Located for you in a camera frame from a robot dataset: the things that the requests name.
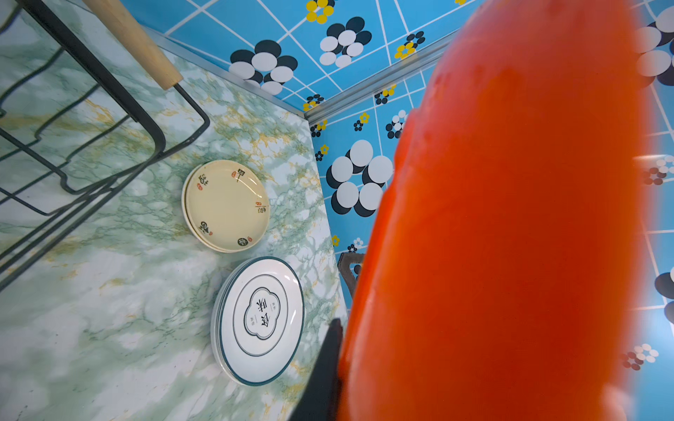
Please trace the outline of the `black wire dish rack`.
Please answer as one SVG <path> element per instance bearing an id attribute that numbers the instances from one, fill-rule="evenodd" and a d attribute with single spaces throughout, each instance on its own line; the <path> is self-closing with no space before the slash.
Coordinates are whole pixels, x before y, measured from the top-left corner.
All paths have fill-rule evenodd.
<path id="1" fill-rule="evenodd" d="M 210 126 L 170 144 L 133 94 L 43 1 L 1 4 L 1 284 L 8 287 L 145 169 Z"/>

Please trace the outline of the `white plate green rim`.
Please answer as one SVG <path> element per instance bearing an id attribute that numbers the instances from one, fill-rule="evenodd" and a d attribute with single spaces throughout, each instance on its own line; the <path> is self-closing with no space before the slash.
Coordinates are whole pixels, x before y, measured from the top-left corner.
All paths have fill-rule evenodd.
<path id="1" fill-rule="evenodd" d="M 289 367 L 304 331 L 299 278 L 272 256 L 248 259 L 234 271 L 221 307 L 221 350 L 241 385 L 273 382 Z"/>

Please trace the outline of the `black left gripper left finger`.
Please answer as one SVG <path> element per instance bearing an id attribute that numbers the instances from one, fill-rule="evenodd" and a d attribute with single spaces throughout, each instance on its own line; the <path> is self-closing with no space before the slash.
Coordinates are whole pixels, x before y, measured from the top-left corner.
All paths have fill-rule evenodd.
<path id="1" fill-rule="evenodd" d="M 338 376 L 343 340 L 340 319 L 329 324 L 318 358 L 290 420 L 335 420 L 341 392 Z"/>

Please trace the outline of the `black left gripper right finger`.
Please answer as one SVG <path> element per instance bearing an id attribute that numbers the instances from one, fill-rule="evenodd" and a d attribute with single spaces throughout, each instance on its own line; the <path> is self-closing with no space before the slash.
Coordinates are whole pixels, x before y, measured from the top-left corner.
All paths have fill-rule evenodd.
<path id="1" fill-rule="evenodd" d="M 337 267 L 351 296 L 356 292 L 358 278 L 363 269 L 365 254 L 346 252 L 340 254 Z"/>

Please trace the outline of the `white plate green cloud outline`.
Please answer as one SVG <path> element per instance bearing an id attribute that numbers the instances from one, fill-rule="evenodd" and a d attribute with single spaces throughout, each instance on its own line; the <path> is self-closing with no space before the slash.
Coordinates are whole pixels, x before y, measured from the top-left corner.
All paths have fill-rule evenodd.
<path id="1" fill-rule="evenodd" d="M 220 330 L 221 330 L 221 307 L 226 299 L 226 295 L 229 289 L 229 285 L 234 277 L 234 273 L 231 273 L 229 276 L 227 276 L 222 285 L 219 288 L 219 291 L 217 295 L 215 296 L 215 300 L 213 303 L 213 308 L 212 308 L 212 316 L 211 316 L 211 322 L 210 322 L 210 338 L 211 338 L 211 345 L 212 345 L 212 354 L 219 365 L 220 369 L 235 383 L 240 384 L 240 382 L 235 378 L 233 373 L 230 371 L 228 368 L 224 354 L 221 350 L 221 336 L 220 336 Z"/>

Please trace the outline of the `orange plate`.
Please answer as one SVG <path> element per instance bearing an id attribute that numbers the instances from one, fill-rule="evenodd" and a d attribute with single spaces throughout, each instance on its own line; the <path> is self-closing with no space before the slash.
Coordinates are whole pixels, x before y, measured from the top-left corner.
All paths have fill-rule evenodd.
<path id="1" fill-rule="evenodd" d="M 340 420 L 600 420 L 626 329 L 642 124 L 624 1 L 488 1 L 398 144 Z"/>

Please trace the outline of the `cream plate with stamp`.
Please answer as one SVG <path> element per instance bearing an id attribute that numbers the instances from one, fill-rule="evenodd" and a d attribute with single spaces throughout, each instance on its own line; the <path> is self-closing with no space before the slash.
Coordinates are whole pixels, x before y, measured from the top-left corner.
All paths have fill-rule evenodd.
<path id="1" fill-rule="evenodd" d="M 269 227 L 269 195 L 257 175 L 238 162 L 205 163 L 191 178 L 186 199 L 199 236 L 223 254 L 251 249 Z"/>

